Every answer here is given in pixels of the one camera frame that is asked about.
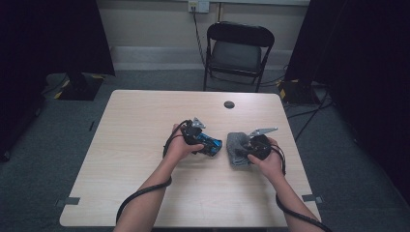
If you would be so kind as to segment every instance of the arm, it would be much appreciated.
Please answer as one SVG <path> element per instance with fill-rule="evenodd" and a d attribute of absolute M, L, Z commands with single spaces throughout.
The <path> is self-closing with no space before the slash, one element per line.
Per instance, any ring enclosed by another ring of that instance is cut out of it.
<path fill-rule="evenodd" d="M 175 135 L 177 136 L 170 143 L 168 151 L 157 169 L 138 190 L 166 182 L 180 160 L 187 157 L 189 153 L 203 148 L 202 144 L 187 145 L 180 130 Z M 165 190 L 166 188 L 161 188 L 150 191 L 131 201 L 124 209 L 114 231 L 151 231 L 157 219 Z"/>
<path fill-rule="evenodd" d="M 277 142 L 269 138 L 271 144 L 278 145 Z M 248 155 L 249 160 L 257 165 L 262 174 L 268 178 L 269 182 L 277 192 L 280 202 L 289 210 L 299 213 L 317 220 L 317 217 L 310 211 L 310 209 L 304 204 L 304 202 L 295 193 L 293 188 L 287 183 L 281 172 L 281 160 L 278 154 L 274 151 L 264 160 L 258 159 L 253 155 Z M 285 214 L 289 231 L 308 231 L 316 232 L 323 231 L 320 228 L 311 225 L 305 221 Z"/>

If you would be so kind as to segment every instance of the white wall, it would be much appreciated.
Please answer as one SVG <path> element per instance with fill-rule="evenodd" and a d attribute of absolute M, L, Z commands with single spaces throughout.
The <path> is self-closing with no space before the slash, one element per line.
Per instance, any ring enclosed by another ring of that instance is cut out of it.
<path fill-rule="evenodd" d="M 197 53 L 195 26 L 187 2 L 100 0 L 98 5 L 110 46 L 141 47 L 145 51 L 147 47 L 157 51 L 158 48 L 169 51 L 172 47 L 172 51 L 180 48 Z M 306 10 L 307 6 L 211 3 L 210 12 L 197 14 L 196 20 L 203 47 L 206 46 L 207 28 L 218 21 L 219 16 L 220 20 L 268 28 L 276 37 L 273 58 L 270 57 L 268 65 L 282 66 L 290 58 Z"/>

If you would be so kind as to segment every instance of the chair backrest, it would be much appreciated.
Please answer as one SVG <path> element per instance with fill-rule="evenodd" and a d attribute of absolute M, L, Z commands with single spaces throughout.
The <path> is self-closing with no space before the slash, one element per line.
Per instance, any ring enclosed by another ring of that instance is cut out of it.
<path fill-rule="evenodd" d="M 235 44 L 248 44 L 261 47 L 272 46 L 275 37 L 268 29 L 236 22 L 221 21 L 214 23 L 207 31 L 210 39 Z"/>

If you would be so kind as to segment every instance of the forearm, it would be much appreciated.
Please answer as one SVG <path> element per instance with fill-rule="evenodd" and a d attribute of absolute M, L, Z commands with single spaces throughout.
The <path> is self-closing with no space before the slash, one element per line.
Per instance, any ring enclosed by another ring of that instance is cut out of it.
<path fill-rule="evenodd" d="M 299 198 L 295 193 L 293 188 L 288 184 L 283 176 L 276 178 L 268 178 L 275 190 L 277 191 L 278 199 L 287 209 L 296 212 L 298 214 L 304 215 L 309 218 L 318 220 L 317 217 L 310 211 L 310 209 L 305 205 L 305 203 Z M 309 224 L 303 220 L 296 217 L 292 217 L 288 214 L 284 214 L 286 222 L 289 227 L 289 231 L 322 231 L 320 228 Z"/>
<path fill-rule="evenodd" d="M 165 157 L 138 189 L 165 183 L 178 161 Z M 136 197 L 124 209 L 114 231 L 151 231 L 161 207 L 166 188 L 160 188 Z"/>

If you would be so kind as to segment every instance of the chair seat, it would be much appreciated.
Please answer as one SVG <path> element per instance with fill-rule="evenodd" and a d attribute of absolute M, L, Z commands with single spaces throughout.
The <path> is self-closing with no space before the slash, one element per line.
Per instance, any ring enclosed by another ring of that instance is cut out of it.
<path fill-rule="evenodd" d="M 227 69 L 259 73 L 261 48 L 238 43 L 216 42 L 210 66 L 214 69 Z"/>

